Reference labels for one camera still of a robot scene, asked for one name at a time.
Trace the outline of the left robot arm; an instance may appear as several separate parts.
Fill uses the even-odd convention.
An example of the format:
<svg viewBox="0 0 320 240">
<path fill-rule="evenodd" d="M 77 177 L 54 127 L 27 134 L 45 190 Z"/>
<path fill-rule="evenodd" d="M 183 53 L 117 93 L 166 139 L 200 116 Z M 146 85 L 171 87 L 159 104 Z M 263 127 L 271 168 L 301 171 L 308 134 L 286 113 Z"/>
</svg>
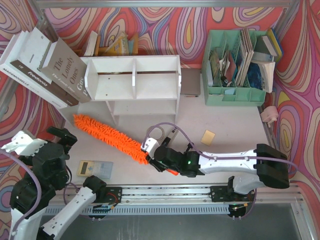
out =
<svg viewBox="0 0 320 240">
<path fill-rule="evenodd" d="M 102 200 L 107 184 L 92 175 L 87 177 L 75 197 L 50 221 L 41 225 L 51 199 L 71 179 L 66 161 L 77 138 L 66 128 L 46 130 L 59 138 L 52 142 L 20 130 L 11 142 L 1 147 L 1 153 L 25 169 L 24 177 L 12 189 L 10 196 L 11 240 L 58 240 L 68 226 L 91 203 Z"/>
</svg>

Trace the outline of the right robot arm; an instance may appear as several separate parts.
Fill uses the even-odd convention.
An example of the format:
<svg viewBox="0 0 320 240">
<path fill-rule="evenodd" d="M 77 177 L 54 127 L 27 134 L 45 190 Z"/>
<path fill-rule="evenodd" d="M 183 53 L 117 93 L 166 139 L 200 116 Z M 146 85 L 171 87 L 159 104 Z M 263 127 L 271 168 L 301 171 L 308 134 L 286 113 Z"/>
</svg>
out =
<svg viewBox="0 0 320 240">
<path fill-rule="evenodd" d="M 287 189 L 290 186 L 287 157 L 271 146 L 259 143 L 255 149 L 236 153 L 184 153 L 158 142 L 145 143 L 141 149 L 147 161 L 159 172 L 173 171 L 195 178 L 213 173 L 240 173 L 228 178 L 227 193 L 246 195 L 262 187 Z"/>
</svg>

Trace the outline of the clear tape roll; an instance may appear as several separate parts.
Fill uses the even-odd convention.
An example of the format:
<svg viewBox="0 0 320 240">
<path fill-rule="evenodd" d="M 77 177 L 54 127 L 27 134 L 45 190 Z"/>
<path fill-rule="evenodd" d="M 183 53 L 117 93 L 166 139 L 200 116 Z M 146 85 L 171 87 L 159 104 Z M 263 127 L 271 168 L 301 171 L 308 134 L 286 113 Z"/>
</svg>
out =
<svg viewBox="0 0 320 240">
<path fill-rule="evenodd" d="M 151 126 L 147 129 L 146 133 L 149 138 L 153 138 L 157 141 L 162 141 L 165 138 L 165 131 L 161 126 L 155 128 Z"/>
</svg>

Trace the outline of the orange microfiber duster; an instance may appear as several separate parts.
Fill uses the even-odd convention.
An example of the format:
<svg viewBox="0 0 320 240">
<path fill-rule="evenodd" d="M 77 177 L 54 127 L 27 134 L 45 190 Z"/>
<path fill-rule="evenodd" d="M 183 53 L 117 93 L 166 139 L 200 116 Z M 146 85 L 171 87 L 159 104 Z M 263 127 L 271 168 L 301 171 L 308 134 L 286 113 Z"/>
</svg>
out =
<svg viewBox="0 0 320 240">
<path fill-rule="evenodd" d="M 116 148 L 139 164 L 148 164 L 147 153 L 141 150 L 141 143 L 138 141 L 88 115 L 73 114 L 73 121 L 74 125 L 81 131 Z"/>
</svg>

